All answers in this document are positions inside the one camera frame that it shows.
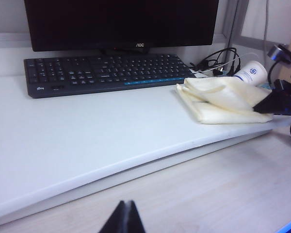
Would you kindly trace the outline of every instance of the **blue key strip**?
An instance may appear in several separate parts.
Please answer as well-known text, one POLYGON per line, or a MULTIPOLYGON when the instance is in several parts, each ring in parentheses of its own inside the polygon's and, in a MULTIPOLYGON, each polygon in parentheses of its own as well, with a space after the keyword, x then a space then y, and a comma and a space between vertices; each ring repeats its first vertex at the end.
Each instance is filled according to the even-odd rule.
POLYGON ((158 83, 158 82, 176 81, 176 80, 184 80, 184 78, 143 80, 143 81, 127 82, 127 83, 124 83, 124 85, 142 84, 142 83, 158 83))

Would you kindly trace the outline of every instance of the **white cable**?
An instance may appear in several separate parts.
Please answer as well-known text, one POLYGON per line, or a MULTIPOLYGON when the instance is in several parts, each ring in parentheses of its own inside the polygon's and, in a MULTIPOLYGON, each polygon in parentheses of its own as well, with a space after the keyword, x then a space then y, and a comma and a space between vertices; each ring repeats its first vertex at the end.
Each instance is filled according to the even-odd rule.
MULTIPOLYGON (((244 56, 249 55, 249 54, 253 54, 253 55, 255 55, 257 58, 259 58, 259 56, 256 55, 254 52, 245 53, 245 54, 239 56, 239 58, 244 57, 244 56)), ((214 68, 211 68, 211 69, 207 69, 207 70, 204 70, 204 71, 201 71, 201 70, 200 70, 200 71, 197 71, 197 72, 207 72, 207 71, 211 71, 211 70, 213 70, 213 69, 217 69, 218 67, 223 67, 223 66, 225 66, 226 64, 231 63, 231 62, 233 62, 233 61, 235 61, 235 60, 237 60, 237 59, 238 59, 238 57, 236 57, 235 59, 230 60, 230 61, 228 61, 228 62, 226 62, 226 63, 224 63, 224 64, 222 64, 222 65, 219 65, 219 66, 217 66, 217 67, 214 67, 214 68)))

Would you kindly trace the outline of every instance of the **cup logo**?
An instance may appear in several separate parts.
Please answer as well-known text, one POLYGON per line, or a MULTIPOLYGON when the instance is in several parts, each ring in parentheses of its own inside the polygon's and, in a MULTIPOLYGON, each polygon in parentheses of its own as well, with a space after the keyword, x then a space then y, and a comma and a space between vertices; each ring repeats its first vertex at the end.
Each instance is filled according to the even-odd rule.
POLYGON ((257 72, 258 72, 258 71, 257 71, 257 69, 255 69, 255 68, 251 68, 251 69, 250 69, 250 73, 252 73, 252 74, 257 74, 257 72))

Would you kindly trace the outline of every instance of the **white desk surface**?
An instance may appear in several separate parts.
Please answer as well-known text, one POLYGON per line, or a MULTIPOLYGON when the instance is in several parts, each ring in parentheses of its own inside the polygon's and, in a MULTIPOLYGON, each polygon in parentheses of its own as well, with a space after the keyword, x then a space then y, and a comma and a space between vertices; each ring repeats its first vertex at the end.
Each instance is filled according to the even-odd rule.
POLYGON ((125 169, 290 119, 203 125, 186 111, 174 86, 32 99, 24 76, 0 77, 0 216, 125 169))
POLYGON ((147 233, 274 233, 291 221, 289 128, 0 226, 0 233, 98 232, 134 200, 147 233))

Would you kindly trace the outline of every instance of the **cable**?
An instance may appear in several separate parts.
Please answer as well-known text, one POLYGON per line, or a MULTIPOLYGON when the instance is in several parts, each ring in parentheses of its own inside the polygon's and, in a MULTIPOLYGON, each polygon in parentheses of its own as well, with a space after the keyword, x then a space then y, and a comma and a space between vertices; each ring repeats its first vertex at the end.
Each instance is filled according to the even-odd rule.
POLYGON ((280 61, 275 61, 275 63, 271 66, 270 71, 267 74, 267 80, 268 80, 268 84, 271 87, 272 86, 272 80, 271 80, 271 73, 274 69, 274 67, 279 63, 280 61))
MULTIPOLYGON (((231 51, 234 53, 234 59, 236 58, 236 56, 238 57, 238 66, 237 66, 237 69, 236 69, 236 72, 238 70, 240 70, 240 66, 241 66, 241 60, 240 60, 240 57, 239 55, 237 54, 237 49, 235 47, 228 47, 228 48, 225 48, 225 49, 222 49, 222 50, 219 50, 217 52, 214 52, 212 54, 210 54, 209 56, 207 56, 206 58, 204 58, 201 62, 199 62, 197 65, 194 65, 193 63, 190 63, 190 65, 192 65, 192 68, 194 71, 198 71, 198 70, 205 70, 205 69, 209 69, 209 68, 216 68, 218 67, 219 65, 223 64, 223 63, 219 63, 218 60, 219 60, 219 57, 221 56, 221 54, 224 52, 224 51, 231 51), (217 59, 210 59, 210 60, 207 60, 209 57, 215 55, 219 53, 217 59), (209 65, 209 62, 210 61, 214 61, 214 64, 213 65, 209 65)), ((233 64, 230 68, 230 71, 228 72, 230 75, 236 73, 234 72, 234 61, 233 61, 233 64)))
MULTIPOLYGON (((249 54, 256 55, 254 52, 248 52, 248 53, 245 53, 245 54, 239 56, 239 58, 244 57, 244 56, 249 55, 249 54)), ((203 71, 200 70, 200 71, 197 71, 197 72, 195 72, 195 73, 198 73, 198 72, 207 72, 207 71, 211 71, 211 70, 213 70, 213 69, 216 69, 216 68, 218 68, 218 67, 223 67, 223 66, 225 66, 226 64, 235 61, 236 59, 238 59, 238 58, 235 58, 235 59, 233 59, 233 60, 230 60, 230 61, 228 61, 228 62, 226 62, 226 63, 224 63, 224 64, 222 64, 222 65, 219 65, 219 66, 217 66, 217 67, 215 67, 215 68, 211 68, 211 69, 207 69, 207 70, 203 70, 203 71)))
POLYGON ((264 66, 266 67, 266 35, 268 28, 268 11, 269 11, 269 0, 266 0, 266 10, 265 10, 265 28, 264 28, 264 38, 263 38, 263 48, 264 48, 264 66))

